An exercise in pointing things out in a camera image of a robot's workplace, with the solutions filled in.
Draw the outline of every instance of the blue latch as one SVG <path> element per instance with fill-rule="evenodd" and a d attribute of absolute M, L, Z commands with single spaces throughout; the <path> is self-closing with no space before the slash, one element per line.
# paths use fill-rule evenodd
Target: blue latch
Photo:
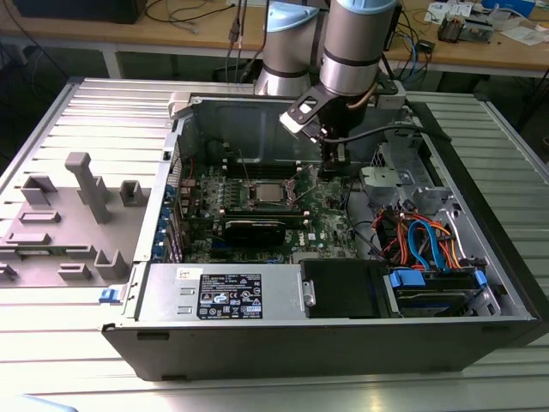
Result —
<path fill-rule="evenodd" d="M 164 196 L 168 199 L 175 197 L 175 189 L 173 188 L 173 186 L 166 185 L 166 191 L 164 192 Z"/>
<path fill-rule="evenodd" d="M 100 303 L 120 303 L 118 291 L 116 289 L 103 289 L 100 296 Z"/>
<path fill-rule="evenodd" d="M 166 229 L 168 227 L 168 220 L 159 219 L 158 220 L 158 227 L 160 227 L 161 229 Z"/>
<path fill-rule="evenodd" d="M 154 235 L 154 243 L 163 242 L 166 239 L 166 232 L 157 232 Z"/>
<path fill-rule="evenodd" d="M 480 287 L 483 288 L 488 284 L 488 280 L 486 279 L 486 275 L 482 270 L 476 270 L 474 272 L 474 277 L 477 278 L 477 282 L 479 283 Z"/>
<path fill-rule="evenodd" d="M 414 269 L 398 269 L 389 275 L 391 286 L 425 286 L 425 279 L 421 271 Z"/>
<path fill-rule="evenodd" d="M 164 254 L 164 246 L 153 245 L 153 254 L 154 255 L 163 255 Z"/>

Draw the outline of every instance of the wooden desk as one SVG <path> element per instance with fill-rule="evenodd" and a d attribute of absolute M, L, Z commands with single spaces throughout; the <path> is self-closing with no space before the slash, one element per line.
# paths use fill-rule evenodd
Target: wooden desk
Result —
<path fill-rule="evenodd" d="M 527 46 L 513 39 L 494 33 L 489 44 L 477 42 L 445 43 L 438 41 L 439 25 L 423 21 L 430 0 L 405 0 L 405 11 L 412 27 L 421 39 L 436 44 L 430 70 L 457 71 L 503 76 L 543 76 L 549 67 L 549 45 L 541 43 Z M 549 12 L 535 8 L 532 19 L 547 19 Z M 392 61 L 406 60 L 409 56 L 402 38 L 395 38 L 387 58 Z"/>
<path fill-rule="evenodd" d="M 526 46 L 495 33 L 490 44 L 460 42 L 450 44 L 437 40 L 438 25 L 421 24 L 429 0 L 405 0 L 407 15 L 421 39 L 436 43 L 429 65 L 430 70 L 466 73 L 492 74 L 502 76 L 543 76 L 549 67 L 549 46 L 540 44 Z M 200 4 L 197 0 L 171 0 L 176 6 L 189 7 Z M 222 0 L 214 0 L 197 10 L 188 10 L 181 17 L 200 15 L 225 7 Z M 196 21 L 199 34 L 148 19 L 143 15 L 134 25 L 122 25 L 94 21 L 66 21 L 51 19 L 29 19 L 19 15 L 14 6 L 12 12 L 18 22 L 41 44 L 54 47 L 94 49 L 103 52 L 111 77 L 122 77 L 117 52 L 152 52 L 178 55 L 225 56 L 228 47 L 227 36 L 236 9 L 229 9 L 209 15 Z M 249 58 L 262 43 L 264 8 L 249 7 L 246 16 L 243 56 Z M 166 19 L 163 3 L 154 6 L 151 14 Z M 532 18 L 549 20 L 549 12 L 536 9 Z M 0 3 L 0 39 L 7 44 L 28 45 L 19 28 L 10 20 Z M 395 38 L 387 53 L 394 65 L 402 65 L 409 53 Z"/>
<path fill-rule="evenodd" d="M 198 34 L 193 34 L 169 23 L 153 21 L 142 15 L 136 24 L 115 24 L 101 21 L 70 21 L 21 17 L 8 0 L 17 21 L 44 46 L 91 49 L 103 53 L 109 76 L 120 78 L 122 71 L 117 52 L 146 52 L 177 55 L 224 57 L 229 46 L 228 34 L 236 8 L 208 15 L 196 21 Z M 170 8 L 199 5 L 198 0 L 170 0 Z M 214 0 L 200 9 L 178 14 L 180 18 L 201 15 L 226 7 L 223 0 Z M 163 3 L 151 8 L 150 14 L 166 20 Z M 261 47 L 263 38 L 263 7 L 249 7 L 246 14 L 243 53 L 244 58 L 253 56 Z M 0 2 L 0 40 L 5 44 L 31 45 L 21 30 L 11 21 Z"/>

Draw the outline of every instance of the motherboard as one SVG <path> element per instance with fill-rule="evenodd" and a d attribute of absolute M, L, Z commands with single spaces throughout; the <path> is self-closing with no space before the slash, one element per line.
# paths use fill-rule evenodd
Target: motherboard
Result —
<path fill-rule="evenodd" d="M 355 258 L 340 179 L 320 180 L 313 165 L 196 165 L 182 180 L 186 263 L 297 264 Z"/>

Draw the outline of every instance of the sticker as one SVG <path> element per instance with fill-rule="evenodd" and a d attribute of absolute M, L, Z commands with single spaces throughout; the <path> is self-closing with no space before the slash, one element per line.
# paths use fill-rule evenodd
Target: sticker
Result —
<path fill-rule="evenodd" d="M 23 256 L 50 256 L 50 251 L 17 251 L 17 253 Z"/>
<path fill-rule="evenodd" d="M 178 281 L 184 281 L 186 279 L 199 279 L 202 272 L 202 268 L 178 268 L 175 278 Z"/>
<path fill-rule="evenodd" d="M 261 275 L 203 275 L 200 269 L 197 277 L 200 277 L 197 310 L 200 319 L 262 318 Z"/>

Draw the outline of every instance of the power supply label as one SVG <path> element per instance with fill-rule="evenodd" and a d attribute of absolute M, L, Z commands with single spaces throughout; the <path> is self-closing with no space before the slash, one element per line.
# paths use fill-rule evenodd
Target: power supply label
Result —
<path fill-rule="evenodd" d="M 209 319 L 261 319 L 261 275 L 202 275 L 197 316 Z"/>

